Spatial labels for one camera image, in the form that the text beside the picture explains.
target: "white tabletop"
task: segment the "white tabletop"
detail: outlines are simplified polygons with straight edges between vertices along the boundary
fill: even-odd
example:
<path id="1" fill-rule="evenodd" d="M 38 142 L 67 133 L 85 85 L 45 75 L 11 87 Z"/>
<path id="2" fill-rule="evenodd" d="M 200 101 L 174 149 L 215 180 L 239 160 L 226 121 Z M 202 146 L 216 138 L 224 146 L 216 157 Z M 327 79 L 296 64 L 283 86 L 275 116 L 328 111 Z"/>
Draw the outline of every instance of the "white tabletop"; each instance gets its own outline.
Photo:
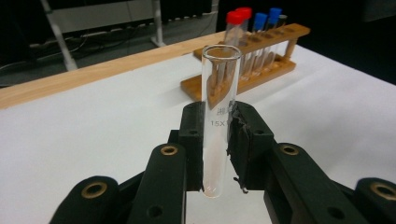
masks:
<path id="1" fill-rule="evenodd" d="M 237 96 L 277 142 L 303 147 L 333 180 L 396 183 L 396 87 L 296 46 L 294 71 Z M 47 223 L 82 179 L 144 171 L 191 99 L 190 54 L 0 110 L 0 223 Z M 218 199 L 187 195 L 187 223 L 271 223 L 262 191 L 245 195 L 228 164 Z"/>

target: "wooden test tube rack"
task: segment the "wooden test tube rack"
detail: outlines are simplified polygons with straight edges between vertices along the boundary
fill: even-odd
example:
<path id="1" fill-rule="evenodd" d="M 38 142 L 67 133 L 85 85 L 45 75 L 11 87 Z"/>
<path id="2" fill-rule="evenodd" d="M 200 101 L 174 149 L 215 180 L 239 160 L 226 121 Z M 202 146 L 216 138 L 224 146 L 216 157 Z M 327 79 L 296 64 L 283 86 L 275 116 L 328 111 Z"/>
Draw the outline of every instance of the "wooden test tube rack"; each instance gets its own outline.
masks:
<path id="1" fill-rule="evenodd" d="M 284 41 L 289 41 L 289 43 L 283 56 L 276 55 L 273 66 L 269 69 L 269 71 L 266 71 L 263 68 L 262 73 L 259 76 L 250 76 L 248 80 L 239 78 L 237 94 L 248 91 L 264 82 L 276 77 L 280 77 L 292 71 L 296 64 L 290 60 L 290 57 L 294 50 L 294 46 L 297 43 L 297 39 L 300 36 L 309 34 L 309 32 L 309 28 L 294 23 L 276 28 L 263 34 L 258 33 L 255 35 L 249 35 L 247 37 L 247 44 L 245 46 L 238 47 L 242 51 L 243 55 Z M 202 57 L 202 50 L 203 48 L 197 49 L 193 52 L 193 55 L 199 60 L 201 60 Z M 180 86 L 181 89 L 186 92 L 192 100 L 201 101 L 201 83 L 202 76 L 199 75 L 181 81 Z"/>

